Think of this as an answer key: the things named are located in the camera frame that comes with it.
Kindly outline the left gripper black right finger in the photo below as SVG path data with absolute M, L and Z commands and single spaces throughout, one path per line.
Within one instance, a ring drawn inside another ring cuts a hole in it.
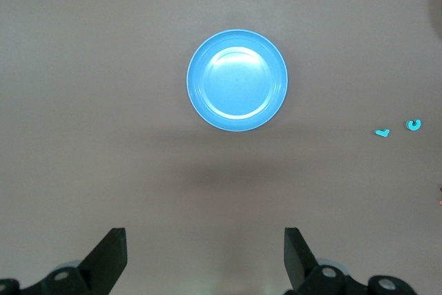
M 414 289 L 400 278 L 376 275 L 363 285 L 332 265 L 321 265 L 296 227 L 286 228 L 284 264 L 291 283 L 287 294 L 317 295 L 376 295 L 415 294 Z

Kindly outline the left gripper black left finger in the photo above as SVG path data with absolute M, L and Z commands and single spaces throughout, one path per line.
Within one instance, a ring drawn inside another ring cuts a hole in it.
M 110 294 L 127 266 L 124 228 L 111 229 L 76 267 L 62 267 L 38 283 L 20 288 L 13 278 L 1 279 L 2 294 Z

